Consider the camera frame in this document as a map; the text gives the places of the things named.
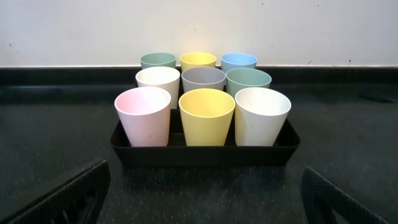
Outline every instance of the white wall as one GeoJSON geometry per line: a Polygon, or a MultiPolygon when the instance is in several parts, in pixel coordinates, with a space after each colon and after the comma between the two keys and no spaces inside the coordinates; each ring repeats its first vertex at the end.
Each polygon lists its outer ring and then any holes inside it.
{"type": "Polygon", "coordinates": [[[0,0],[0,67],[139,65],[151,52],[195,51],[218,63],[247,52],[258,65],[397,66],[398,1],[0,0]]]}

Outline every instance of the speckled black surface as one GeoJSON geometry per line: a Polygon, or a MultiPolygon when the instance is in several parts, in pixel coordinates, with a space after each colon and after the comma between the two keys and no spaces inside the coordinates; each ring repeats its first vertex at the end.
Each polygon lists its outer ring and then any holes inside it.
{"type": "Polygon", "coordinates": [[[307,165],[398,212],[398,104],[358,96],[396,85],[273,85],[301,138],[285,167],[126,170],[109,139],[129,87],[0,88],[0,200],[102,157],[112,180],[98,223],[306,223],[307,165]]]}

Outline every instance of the black tray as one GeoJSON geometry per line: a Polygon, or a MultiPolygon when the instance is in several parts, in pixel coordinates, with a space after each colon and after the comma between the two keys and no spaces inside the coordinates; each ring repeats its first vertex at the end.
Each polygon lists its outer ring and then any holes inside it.
{"type": "Polygon", "coordinates": [[[272,147],[236,146],[234,117],[224,146],[187,146],[179,110],[171,110],[169,145],[131,147],[119,121],[111,144],[125,167],[134,166],[254,166],[286,164],[300,138],[286,119],[272,147]]]}

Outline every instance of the sage green cup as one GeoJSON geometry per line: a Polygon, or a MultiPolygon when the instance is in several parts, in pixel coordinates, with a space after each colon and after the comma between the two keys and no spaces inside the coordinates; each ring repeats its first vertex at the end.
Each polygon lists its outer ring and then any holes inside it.
{"type": "Polygon", "coordinates": [[[226,92],[235,98],[239,90],[249,87],[269,88],[272,78],[253,68],[235,68],[226,73],[226,92]]]}
{"type": "Polygon", "coordinates": [[[175,56],[169,53],[153,53],[141,57],[141,68],[170,67],[175,68],[175,56]]]}

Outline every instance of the plastic cup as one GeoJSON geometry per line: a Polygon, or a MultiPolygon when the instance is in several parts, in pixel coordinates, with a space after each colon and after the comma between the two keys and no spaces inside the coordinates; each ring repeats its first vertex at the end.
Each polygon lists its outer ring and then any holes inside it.
{"type": "Polygon", "coordinates": [[[226,73],[226,91],[235,97],[239,90],[249,87],[269,88],[272,78],[253,68],[235,68],[226,73]]]}
{"type": "Polygon", "coordinates": [[[177,109],[180,72],[175,68],[152,67],[139,71],[136,75],[138,87],[155,86],[167,90],[172,96],[171,108],[177,109]]]}
{"type": "Polygon", "coordinates": [[[131,146],[166,146],[169,142],[171,96],[157,87],[121,93],[114,101],[131,146]]]}
{"type": "Polygon", "coordinates": [[[235,97],[235,142],[238,146],[273,146],[292,107],[283,94],[245,88],[235,97]]]}
{"type": "Polygon", "coordinates": [[[153,53],[141,57],[141,68],[170,67],[175,68],[175,56],[169,53],[153,53]]]}
{"type": "Polygon", "coordinates": [[[211,67],[191,68],[181,74],[184,93],[199,88],[212,88],[223,91],[226,75],[211,67]]]}
{"type": "Polygon", "coordinates": [[[234,68],[256,68],[257,58],[244,53],[229,53],[221,57],[221,69],[225,73],[234,68]]]}
{"type": "Polygon", "coordinates": [[[196,67],[216,67],[216,56],[208,53],[195,52],[180,57],[181,71],[196,67]]]}
{"type": "Polygon", "coordinates": [[[188,146],[223,146],[235,101],[214,89],[192,90],[179,100],[182,126],[188,146]]]}

